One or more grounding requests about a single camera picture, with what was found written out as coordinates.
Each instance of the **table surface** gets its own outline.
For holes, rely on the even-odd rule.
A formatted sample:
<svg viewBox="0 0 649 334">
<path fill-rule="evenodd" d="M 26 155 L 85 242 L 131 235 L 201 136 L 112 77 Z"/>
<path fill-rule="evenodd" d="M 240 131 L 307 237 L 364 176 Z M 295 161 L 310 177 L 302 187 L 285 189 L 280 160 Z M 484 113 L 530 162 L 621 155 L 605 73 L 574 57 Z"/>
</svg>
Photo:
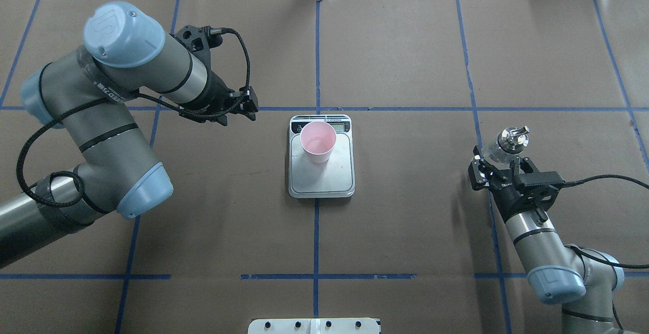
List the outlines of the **table surface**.
<svg viewBox="0 0 649 334">
<path fill-rule="evenodd" d="M 21 83 L 74 50 L 111 0 L 0 0 L 0 201 L 20 190 L 21 145 L 39 128 Z M 0 270 L 2 332 L 246 332 L 255 318 L 380 318 L 383 332 L 560 332 L 485 191 L 473 146 L 528 125 L 526 151 L 566 180 L 649 180 L 647 0 L 125 0 L 168 31 L 237 29 L 252 61 L 257 121 L 195 124 L 129 105 L 174 184 L 136 220 L 116 213 Z M 238 41 L 212 67 L 245 80 Z M 287 192 L 287 122 L 354 123 L 355 194 Z M 83 163 L 49 131 L 27 181 Z M 602 180 L 561 191 L 565 243 L 649 256 L 649 193 Z M 649 275 L 628 272 L 615 304 L 649 331 Z"/>
</svg>

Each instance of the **scale platform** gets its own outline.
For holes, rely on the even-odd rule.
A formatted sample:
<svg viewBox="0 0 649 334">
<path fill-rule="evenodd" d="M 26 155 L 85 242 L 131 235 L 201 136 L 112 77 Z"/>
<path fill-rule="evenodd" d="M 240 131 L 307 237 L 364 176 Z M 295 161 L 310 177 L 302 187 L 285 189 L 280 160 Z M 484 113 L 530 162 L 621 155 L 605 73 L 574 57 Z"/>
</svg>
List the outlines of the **scale platform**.
<svg viewBox="0 0 649 334">
<path fill-rule="evenodd" d="M 324 121 L 336 130 L 336 144 L 329 160 L 313 163 L 300 144 L 300 132 L 311 121 Z M 288 130 L 288 191 L 295 198 L 341 198 L 354 195 L 352 121 L 347 115 L 299 115 Z"/>
</svg>

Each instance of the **blue tape line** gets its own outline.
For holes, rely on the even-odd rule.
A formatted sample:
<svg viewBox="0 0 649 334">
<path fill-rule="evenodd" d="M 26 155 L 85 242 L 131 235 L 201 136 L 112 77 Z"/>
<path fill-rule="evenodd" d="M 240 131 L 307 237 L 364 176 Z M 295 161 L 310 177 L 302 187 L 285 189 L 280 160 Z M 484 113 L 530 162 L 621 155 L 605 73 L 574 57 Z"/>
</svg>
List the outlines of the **blue tape line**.
<svg viewBox="0 0 649 334">
<path fill-rule="evenodd" d="M 392 273 L 392 274 L 319 274 L 319 279 L 413 279 L 417 277 L 414 273 Z"/>
<path fill-rule="evenodd" d="M 459 22 L 459 36 L 462 40 L 462 50 L 464 52 L 464 67 L 466 68 L 466 81 L 468 82 L 468 89 L 471 91 L 471 107 L 473 108 L 473 124 L 475 125 L 476 135 L 478 136 L 478 147 L 482 148 L 482 135 L 480 134 L 480 122 L 478 121 L 478 105 L 476 103 L 476 95 L 473 90 L 473 80 L 471 73 L 468 71 L 468 48 L 466 47 L 466 36 L 464 36 L 464 21 L 462 20 L 462 8 L 459 5 L 459 0 L 455 0 L 457 7 L 457 22 Z"/>
<path fill-rule="evenodd" d="M 320 115 L 320 2 L 315 2 L 315 114 Z"/>
<path fill-rule="evenodd" d="M 171 33 L 174 32 L 176 28 L 176 19 L 178 18 L 178 8 L 180 8 L 181 0 L 176 0 L 176 4 L 173 9 L 173 19 L 171 20 Z M 153 128 L 151 129 L 151 138 L 149 138 L 149 146 L 153 147 L 153 143 L 156 140 L 156 131 L 158 130 L 158 120 L 160 119 L 160 104 L 156 104 L 156 113 L 153 116 Z M 115 334 L 119 334 L 121 331 L 121 324 L 124 318 L 124 308 L 126 307 L 126 297 L 128 294 L 128 282 L 130 280 L 130 272 L 133 267 L 133 257 L 135 256 L 135 247 L 137 243 L 137 232 L 139 231 L 139 221 L 140 216 L 135 218 L 135 224 L 133 226 L 133 233 L 130 240 L 130 249 L 128 251 L 128 263 L 126 267 L 126 278 L 124 279 L 124 285 L 122 288 L 122 296 L 120 299 L 120 310 L 118 311 L 118 320 L 115 325 Z"/>
<path fill-rule="evenodd" d="M 242 281 L 259 280 L 282 280 L 282 279 L 413 279 L 414 273 L 374 273 L 374 274 L 242 274 Z"/>
<path fill-rule="evenodd" d="M 320 199 L 313 202 L 313 317 L 318 317 L 318 274 L 320 274 Z"/>
<path fill-rule="evenodd" d="M 156 106 L 128 106 L 127 107 L 132 112 L 154 112 Z"/>
<path fill-rule="evenodd" d="M 647 278 L 647 277 L 649 277 L 649 272 L 624 272 L 624 277 L 626 277 L 626 278 Z"/>
<path fill-rule="evenodd" d="M 0 274 L 0 279 L 126 279 L 125 274 L 42 274 L 42 273 L 7 273 Z M 169 280 L 171 274 L 134 274 L 130 279 Z"/>
<path fill-rule="evenodd" d="M 328 112 L 470 112 L 472 107 L 321 107 Z"/>
<path fill-rule="evenodd" d="M 464 35 L 464 21 L 462 20 L 462 8 L 459 0 L 455 0 L 457 7 L 457 22 L 459 22 L 459 34 L 462 40 L 462 49 L 464 52 L 464 65 L 466 66 L 466 81 L 471 90 L 471 105 L 473 107 L 473 123 L 476 129 L 476 136 L 478 138 L 478 147 L 482 148 L 482 134 L 480 133 L 480 121 L 478 120 L 478 104 L 476 101 L 476 94 L 473 88 L 473 80 L 471 80 L 471 73 L 468 70 L 468 47 L 466 46 L 466 36 Z M 510 309 L 507 304 L 507 292 L 505 288 L 505 278 L 503 276 L 502 264 L 500 260 L 500 248 L 498 246 L 498 232 L 496 231 L 496 220 L 494 219 L 493 206 L 491 205 L 491 198 L 489 198 L 489 214 L 491 216 L 491 237 L 493 240 L 493 249 L 496 254 L 496 267 L 498 269 L 498 283 L 500 285 L 500 298 L 502 301 L 502 311 L 505 318 L 505 326 L 507 334 L 512 334 L 512 323 L 510 322 Z"/>
<path fill-rule="evenodd" d="M 597 15 L 597 22 L 600 24 L 600 30 L 602 30 L 602 37 L 606 45 L 606 50 L 608 51 L 610 62 L 612 63 L 612 68 L 615 71 L 615 78 L 617 78 L 617 83 L 620 85 L 620 91 L 622 92 L 624 103 L 626 104 L 626 110 L 628 111 L 629 117 L 631 118 L 631 122 L 633 123 L 633 131 L 635 132 L 635 138 L 638 140 L 638 145 L 640 146 L 640 152 L 642 153 L 642 158 L 644 159 L 644 167 L 647 169 L 647 172 L 649 172 L 649 158 L 647 158 L 646 149 L 644 148 L 644 142 L 642 142 L 642 137 L 640 136 L 640 131 L 638 130 L 638 124 L 635 122 L 635 116 L 633 115 L 633 111 L 631 110 L 631 103 L 629 101 L 628 94 L 626 93 L 626 89 L 624 88 L 624 82 L 622 82 L 622 77 L 620 76 L 620 70 L 617 67 L 615 56 L 612 53 L 612 49 L 610 48 L 610 43 L 608 40 L 608 36 L 606 34 L 606 29 L 604 28 L 604 24 L 602 21 L 602 15 L 600 14 L 600 6 L 597 3 L 597 0 L 593 0 L 593 5 L 595 6 L 595 14 Z"/>
<path fill-rule="evenodd" d="M 18 65 L 18 59 L 20 59 L 20 54 L 23 52 L 23 46 L 25 46 L 25 40 L 27 39 L 27 34 L 29 29 L 32 27 L 32 22 L 34 22 L 34 17 L 37 14 L 37 9 L 39 8 L 40 0 L 34 2 L 34 8 L 32 8 L 32 14 L 29 16 L 27 21 L 27 26 L 23 32 L 23 38 L 20 39 L 20 45 L 18 45 L 18 51 L 16 51 L 16 56 L 14 57 L 14 62 L 11 63 L 11 68 L 9 69 L 9 75 L 7 76 L 7 82 L 5 87 L 2 89 L 2 94 L 0 94 L 0 106 L 5 102 L 5 97 L 7 96 L 7 91 L 9 90 L 9 85 L 11 84 L 11 78 L 14 76 L 14 71 L 16 70 L 16 65 Z"/>
<path fill-rule="evenodd" d="M 181 0 L 176 0 L 176 6 L 173 9 L 173 19 L 171 20 L 171 33 L 176 31 L 176 19 L 178 18 L 178 8 L 181 6 Z"/>
<path fill-rule="evenodd" d="M 479 112 L 626 112 L 624 107 L 476 107 Z"/>
<path fill-rule="evenodd" d="M 314 112 L 315 107 L 259 107 L 261 112 Z"/>
<path fill-rule="evenodd" d="M 135 256 L 135 245 L 137 242 L 137 230 L 139 229 L 139 216 L 135 218 L 135 224 L 133 225 L 133 233 L 130 236 L 130 248 L 128 250 L 128 262 L 126 265 L 126 274 L 124 278 L 124 284 L 122 286 L 122 295 L 120 298 L 120 309 L 118 310 L 118 320 L 115 325 L 115 334 L 119 334 L 121 331 L 122 319 L 124 318 L 124 309 L 126 307 L 126 297 L 128 294 L 128 284 L 130 282 L 130 271 L 133 267 L 133 257 Z"/>
<path fill-rule="evenodd" d="M 317 278 L 313 279 L 313 317 L 320 317 L 320 307 L 318 303 L 318 285 L 319 281 Z"/>
<path fill-rule="evenodd" d="M 129 106 L 129 110 L 153 112 L 158 106 Z M 625 107 L 476 107 L 478 112 L 628 112 Z M 1 106 L 0 110 L 25 110 L 23 106 Z M 261 112 L 314 112 L 312 106 L 267 106 Z M 322 112 L 473 112 L 473 107 L 320 107 Z M 160 107 L 161 112 L 172 112 Z M 649 107 L 632 107 L 632 112 L 649 112 Z"/>
<path fill-rule="evenodd" d="M 255 279 L 313 279 L 313 274 L 242 274 L 241 280 Z"/>
<path fill-rule="evenodd" d="M 493 251 L 496 255 L 496 269 L 498 270 L 498 285 L 500 286 L 500 299 L 502 300 L 502 311 L 505 316 L 505 325 L 507 334 L 512 334 L 512 323 L 510 321 L 510 306 L 507 302 L 507 289 L 505 288 L 505 273 L 502 270 L 502 260 L 500 257 L 500 246 L 498 244 L 498 232 L 496 230 L 496 218 L 493 213 L 493 204 L 489 196 L 489 216 L 491 217 L 491 239 L 493 241 Z"/>
</svg>

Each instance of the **metal bottle cap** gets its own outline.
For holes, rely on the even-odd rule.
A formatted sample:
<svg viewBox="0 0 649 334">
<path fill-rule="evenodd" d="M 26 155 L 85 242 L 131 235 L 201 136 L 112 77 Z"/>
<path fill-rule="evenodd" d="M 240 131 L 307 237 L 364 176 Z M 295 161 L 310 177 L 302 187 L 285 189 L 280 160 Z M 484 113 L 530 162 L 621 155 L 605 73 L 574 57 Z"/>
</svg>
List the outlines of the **metal bottle cap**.
<svg viewBox="0 0 649 334">
<path fill-rule="evenodd" d="M 498 145 L 509 154 L 518 154 L 529 144 L 528 133 L 529 128 L 527 126 L 523 126 L 522 128 L 506 128 L 498 136 Z"/>
</svg>

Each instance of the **wire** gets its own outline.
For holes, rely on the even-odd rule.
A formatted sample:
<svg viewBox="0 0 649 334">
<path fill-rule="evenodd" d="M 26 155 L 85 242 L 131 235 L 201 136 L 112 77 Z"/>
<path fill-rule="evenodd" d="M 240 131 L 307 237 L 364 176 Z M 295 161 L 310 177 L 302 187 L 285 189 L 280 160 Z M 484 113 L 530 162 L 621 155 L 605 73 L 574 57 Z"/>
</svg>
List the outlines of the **wire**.
<svg viewBox="0 0 649 334">
<path fill-rule="evenodd" d="M 59 124 L 65 118 L 74 115 L 75 113 L 81 112 L 82 110 L 85 110 L 86 108 L 91 108 L 93 106 L 106 103 L 108 102 L 109 99 L 107 98 L 99 98 L 94 101 L 90 101 L 88 103 L 84 103 L 83 105 L 77 106 L 75 108 L 72 108 L 71 110 L 68 110 L 67 112 L 62 113 L 52 121 L 48 122 L 45 124 L 42 128 L 40 128 L 36 133 L 34 133 L 28 140 L 25 142 L 23 145 L 23 149 L 20 150 L 20 154 L 18 154 L 18 162 L 16 163 L 16 178 L 18 179 L 18 184 L 25 193 L 25 195 L 28 195 L 32 200 L 35 200 L 38 203 L 41 203 L 42 205 L 50 206 L 50 207 L 70 207 L 74 205 L 75 203 L 81 201 L 83 197 L 86 195 L 86 190 L 85 186 L 83 183 L 83 179 L 79 177 L 78 174 L 70 171 L 60 171 L 60 172 L 54 172 L 50 174 L 51 177 L 70 177 L 75 183 L 75 186 L 77 187 L 77 195 L 72 199 L 69 200 L 68 202 L 56 202 L 55 200 L 51 200 L 50 198 L 44 198 L 41 197 L 33 191 L 31 191 L 30 186 L 27 185 L 25 181 L 25 159 L 27 158 L 27 153 L 29 152 L 30 147 L 34 144 L 34 142 L 42 135 L 44 134 L 47 130 L 53 128 L 56 124 Z"/>
<path fill-rule="evenodd" d="M 608 260 L 598 258 L 598 257 L 595 257 L 594 255 L 588 254 L 585 251 L 582 251 L 581 247 L 577 247 L 577 246 L 574 246 L 574 245 L 568 245 L 568 246 L 566 246 L 566 248 L 572 249 L 575 252 L 575 254 L 579 255 L 580 257 L 584 256 L 586 258 L 590 258 L 590 259 L 594 260 L 595 262 L 603 263 L 603 264 L 605 264 L 607 266 L 619 267 L 621 269 L 649 269 L 649 265 L 626 265 L 626 264 L 623 264 L 623 263 L 610 262 Z"/>
<path fill-rule="evenodd" d="M 250 56 L 248 55 L 248 49 L 245 47 L 245 43 L 243 42 L 243 38 L 241 37 L 241 34 L 239 34 L 235 29 L 222 27 L 222 31 L 225 34 L 234 34 L 234 36 L 236 36 L 237 39 L 239 39 L 239 43 L 241 44 L 241 49 L 243 49 L 243 54 L 245 55 L 245 66 L 246 66 L 245 89 L 248 90 L 248 87 L 250 87 Z"/>
<path fill-rule="evenodd" d="M 635 184 L 639 184 L 640 186 L 649 189 L 649 184 L 646 184 L 645 182 L 638 181 L 637 179 L 626 177 L 625 175 L 618 175 L 618 174 L 602 174 L 593 177 L 588 177 L 586 179 L 580 179 L 579 181 L 565 182 L 562 187 L 568 188 L 568 187 L 579 186 L 580 184 L 585 184 L 586 182 L 594 181 L 596 179 L 604 179 L 604 178 L 623 179 L 625 181 L 634 182 Z"/>
<path fill-rule="evenodd" d="M 615 311 L 615 303 L 610 300 L 610 304 L 612 304 L 612 315 L 615 317 L 615 321 L 617 322 L 618 327 L 620 328 L 620 330 L 624 330 L 624 327 L 620 322 L 620 318 L 617 316 L 617 311 Z"/>
</svg>

